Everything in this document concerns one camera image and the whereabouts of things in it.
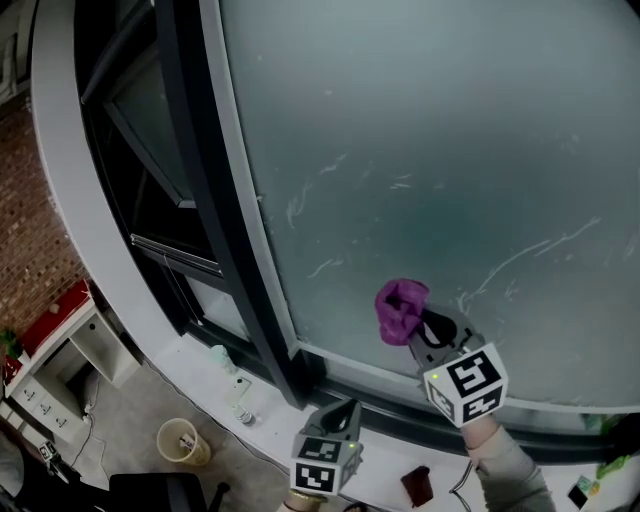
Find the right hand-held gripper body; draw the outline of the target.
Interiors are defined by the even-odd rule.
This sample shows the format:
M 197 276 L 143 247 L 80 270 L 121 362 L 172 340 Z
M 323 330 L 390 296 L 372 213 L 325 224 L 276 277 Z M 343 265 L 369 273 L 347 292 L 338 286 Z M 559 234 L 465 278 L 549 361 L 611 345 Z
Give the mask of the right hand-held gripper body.
M 409 342 L 431 404 L 460 428 L 504 405 L 508 375 L 496 346 L 460 311 L 427 305 Z

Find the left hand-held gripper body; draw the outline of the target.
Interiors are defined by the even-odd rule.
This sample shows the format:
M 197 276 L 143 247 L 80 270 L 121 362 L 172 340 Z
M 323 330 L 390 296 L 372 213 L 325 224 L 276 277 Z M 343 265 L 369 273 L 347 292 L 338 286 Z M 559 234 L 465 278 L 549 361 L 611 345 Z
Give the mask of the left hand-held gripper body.
M 361 403 L 336 401 L 313 412 L 296 434 L 291 453 L 290 486 L 316 496 L 336 496 L 362 462 Z

